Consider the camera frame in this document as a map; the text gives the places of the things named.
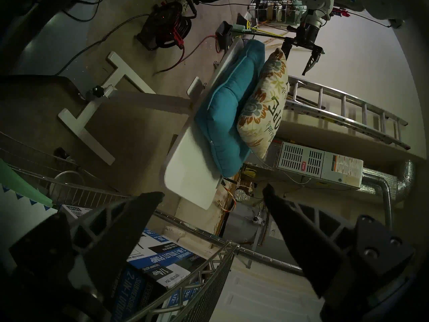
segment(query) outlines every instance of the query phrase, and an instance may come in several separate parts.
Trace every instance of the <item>cardboard box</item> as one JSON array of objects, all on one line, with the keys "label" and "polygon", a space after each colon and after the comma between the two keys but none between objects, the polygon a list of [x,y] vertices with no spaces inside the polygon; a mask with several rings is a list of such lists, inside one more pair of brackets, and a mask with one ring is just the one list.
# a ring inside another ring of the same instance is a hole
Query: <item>cardboard box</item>
[{"label": "cardboard box", "polygon": [[[120,322],[151,303],[197,269],[205,259],[145,228],[127,261],[106,300],[106,308],[112,313],[111,322]],[[184,299],[189,299],[196,291],[184,291]],[[170,307],[177,300],[178,293],[158,308]],[[152,322],[164,321],[164,318],[154,316]]]},{"label": "cardboard box", "polygon": [[81,208],[79,206],[65,205],[62,204],[60,207],[60,212],[64,212],[67,215],[67,220],[71,223],[73,220],[77,219],[80,216],[83,216],[85,213],[91,211],[92,209]]},{"label": "cardboard box", "polygon": [[205,259],[145,228],[127,261],[165,288],[171,288]]}]

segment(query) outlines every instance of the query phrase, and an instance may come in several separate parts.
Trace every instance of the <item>red cable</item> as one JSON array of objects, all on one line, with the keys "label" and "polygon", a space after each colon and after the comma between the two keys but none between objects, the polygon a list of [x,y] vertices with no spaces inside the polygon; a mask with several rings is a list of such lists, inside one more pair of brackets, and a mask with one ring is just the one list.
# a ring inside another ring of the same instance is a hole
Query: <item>red cable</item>
[{"label": "red cable", "polygon": [[201,44],[207,39],[207,38],[214,38],[214,40],[215,40],[215,44],[214,44],[214,46],[215,46],[215,48],[216,48],[216,52],[217,53],[220,53],[221,52],[221,50],[219,49],[219,51],[218,51],[218,42],[217,42],[217,37],[215,36],[215,35],[209,35],[209,36],[207,36],[207,37],[205,37],[196,47],[195,47],[195,49],[191,52],[191,53],[189,53],[188,55],[186,55],[185,56],[185,58],[183,58],[183,56],[185,55],[185,46],[183,46],[183,53],[182,53],[182,57],[180,58],[180,60],[174,65],[174,66],[172,66],[172,67],[170,67],[170,68],[168,68],[168,69],[164,69],[164,70],[160,70],[160,71],[157,71],[156,73],[154,73],[154,75],[156,75],[157,73],[163,73],[164,71],[169,71],[169,70],[171,70],[171,69],[173,69],[174,67],[176,67],[179,63],[182,63],[183,61],[185,61],[188,57],[190,57],[197,49],[198,49],[198,47],[199,46],[201,46]]},{"label": "red cable", "polygon": [[172,66],[172,67],[170,67],[170,68],[167,68],[167,69],[164,69],[164,70],[160,70],[160,71],[157,71],[156,73],[154,73],[154,75],[156,75],[157,73],[163,73],[163,72],[165,72],[165,71],[169,71],[169,70],[171,70],[171,69],[173,69],[175,66],[177,66],[180,62],[182,62],[182,59],[183,59],[183,56],[185,55],[185,46],[183,45],[183,52],[182,52],[182,56],[180,57],[180,60],[179,61],[177,61],[177,63],[174,65],[174,66]]}]

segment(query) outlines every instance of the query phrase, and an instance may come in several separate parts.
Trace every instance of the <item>table top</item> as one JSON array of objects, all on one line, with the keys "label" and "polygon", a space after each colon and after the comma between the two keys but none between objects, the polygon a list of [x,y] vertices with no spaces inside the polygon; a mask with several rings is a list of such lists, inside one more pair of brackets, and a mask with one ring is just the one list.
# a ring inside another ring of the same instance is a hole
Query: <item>table top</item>
[{"label": "table top", "polygon": [[208,209],[222,178],[210,150],[210,144],[195,124],[194,117],[210,89],[243,49],[240,38],[234,40],[219,67],[199,95],[192,115],[188,117],[170,149],[160,172],[162,184],[177,195]]}]

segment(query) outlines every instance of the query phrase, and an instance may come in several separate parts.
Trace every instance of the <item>white table leg base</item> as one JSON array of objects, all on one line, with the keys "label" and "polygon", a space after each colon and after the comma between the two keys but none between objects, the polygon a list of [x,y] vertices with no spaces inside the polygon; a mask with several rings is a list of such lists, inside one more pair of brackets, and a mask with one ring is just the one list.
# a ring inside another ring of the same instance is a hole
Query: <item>white table leg base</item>
[{"label": "white table leg base", "polygon": [[80,122],[79,117],[76,119],[72,113],[64,108],[59,114],[60,120],[92,151],[95,152],[108,165],[112,165],[115,157],[112,156],[103,146],[92,137],[92,135],[84,128],[85,125]]}]

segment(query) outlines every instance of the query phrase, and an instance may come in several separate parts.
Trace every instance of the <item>screw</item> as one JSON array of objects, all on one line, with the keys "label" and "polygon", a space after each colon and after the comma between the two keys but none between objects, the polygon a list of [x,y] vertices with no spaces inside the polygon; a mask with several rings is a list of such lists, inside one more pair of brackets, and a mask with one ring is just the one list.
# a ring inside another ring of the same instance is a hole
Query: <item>screw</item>
[{"label": "screw", "polygon": [[373,259],[378,258],[378,253],[373,248],[367,248],[363,251],[363,254],[365,256],[371,257]]},{"label": "screw", "polygon": [[390,240],[390,243],[396,247],[399,247],[400,245],[402,245],[401,239],[399,238],[392,238]]},{"label": "screw", "polygon": [[372,219],[371,218],[369,218],[369,217],[365,217],[365,216],[362,216],[362,220],[363,221],[368,221],[368,223],[372,223]]}]

